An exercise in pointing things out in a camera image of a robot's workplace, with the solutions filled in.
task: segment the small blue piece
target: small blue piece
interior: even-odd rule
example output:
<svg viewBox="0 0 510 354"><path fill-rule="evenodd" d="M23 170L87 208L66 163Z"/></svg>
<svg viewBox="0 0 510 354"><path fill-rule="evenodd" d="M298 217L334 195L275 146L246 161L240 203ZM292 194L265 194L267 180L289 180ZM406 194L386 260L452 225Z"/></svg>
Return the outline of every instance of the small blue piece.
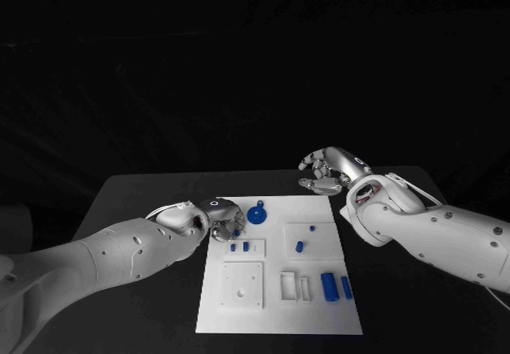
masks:
<svg viewBox="0 0 510 354"><path fill-rule="evenodd" d="M324 289L325 301L337 301L340 299L337 283L334 282L332 273L321 274L321 288Z"/></svg>
<svg viewBox="0 0 510 354"><path fill-rule="evenodd" d="M295 252L298 252L298 253L302 252L302 241L298 241L298 242L296 242Z"/></svg>
<svg viewBox="0 0 510 354"><path fill-rule="evenodd" d="M259 223L263 223L265 217L266 217L266 213L263 210L263 202L257 201L256 206L249 208L247 221L250 223L259 224Z"/></svg>
<svg viewBox="0 0 510 354"><path fill-rule="evenodd" d="M345 293L345 299L351 299L352 294L350 293L350 286L348 286L347 277L341 277L341 284L342 284L342 291Z"/></svg>

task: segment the blue block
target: blue block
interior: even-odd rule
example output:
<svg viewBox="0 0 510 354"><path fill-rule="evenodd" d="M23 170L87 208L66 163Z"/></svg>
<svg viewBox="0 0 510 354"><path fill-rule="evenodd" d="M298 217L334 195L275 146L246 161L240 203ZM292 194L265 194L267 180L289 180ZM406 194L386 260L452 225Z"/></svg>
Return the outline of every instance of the blue block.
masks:
<svg viewBox="0 0 510 354"><path fill-rule="evenodd" d="M350 286L348 286L347 277L341 277L341 285L342 285L342 291L345 293L345 299L351 299L352 294L350 293Z"/></svg>
<svg viewBox="0 0 510 354"><path fill-rule="evenodd" d="M298 253L302 252L302 241L298 241L298 242L296 242L295 252L298 252Z"/></svg>
<svg viewBox="0 0 510 354"><path fill-rule="evenodd" d="M321 288L324 289L325 301L337 301L340 299L340 295L332 273L321 274Z"/></svg>

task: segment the bolt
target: bolt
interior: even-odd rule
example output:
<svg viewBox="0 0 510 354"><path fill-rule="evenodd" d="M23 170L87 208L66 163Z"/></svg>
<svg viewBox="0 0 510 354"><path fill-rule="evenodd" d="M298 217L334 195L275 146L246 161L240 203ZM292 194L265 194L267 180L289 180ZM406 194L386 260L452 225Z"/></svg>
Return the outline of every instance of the bolt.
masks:
<svg viewBox="0 0 510 354"><path fill-rule="evenodd" d="M7 279L8 282L14 282L17 278L15 278L15 276L12 274L7 274L5 275L5 279Z"/></svg>

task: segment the blue tool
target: blue tool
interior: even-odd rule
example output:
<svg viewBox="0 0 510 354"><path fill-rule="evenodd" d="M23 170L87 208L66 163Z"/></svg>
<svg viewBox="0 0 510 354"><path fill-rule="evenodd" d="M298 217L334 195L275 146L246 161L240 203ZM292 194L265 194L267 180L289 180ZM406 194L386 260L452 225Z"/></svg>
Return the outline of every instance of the blue tool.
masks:
<svg viewBox="0 0 510 354"><path fill-rule="evenodd" d="M347 277L341 277L341 284L342 284L342 291L345 293L345 299L351 299L352 294L350 293L350 286L348 286Z"/></svg>
<svg viewBox="0 0 510 354"><path fill-rule="evenodd" d="M302 252L302 241L298 241L298 242L296 242L295 252L298 252L298 253Z"/></svg>
<svg viewBox="0 0 510 354"><path fill-rule="evenodd" d="M247 221L250 223L259 224L263 223L266 213L263 210L263 201L257 201L256 206L249 208L247 211Z"/></svg>
<svg viewBox="0 0 510 354"><path fill-rule="evenodd" d="M321 274L321 288L324 289L325 301L337 301L340 299L340 295L332 273Z"/></svg>

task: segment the robotic hand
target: robotic hand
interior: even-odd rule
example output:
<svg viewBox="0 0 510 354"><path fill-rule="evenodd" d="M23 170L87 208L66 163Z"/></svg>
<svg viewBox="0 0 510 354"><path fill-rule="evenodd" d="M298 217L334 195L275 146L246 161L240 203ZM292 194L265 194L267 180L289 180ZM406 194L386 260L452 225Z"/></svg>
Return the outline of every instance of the robotic hand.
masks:
<svg viewBox="0 0 510 354"><path fill-rule="evenodd" d="M162 206L145 218L27 254L0 255L0 354L20 354L54 314L96 291L149 277L195 250L206 234L227 242L244 228L221 198Z"/></svg>
<svg viewBox="0 0 510 354"><path fill-rule="evenodd" d="M299 185L321 195L348 189L340 213L371 246L396 240L417 260L510 293L510 223L442 205L393 173L374 175L364 162L337 147L311 153L299 170L311 163L316 179L302 179ZM423 205L409 186L433 206Z"/></svg>

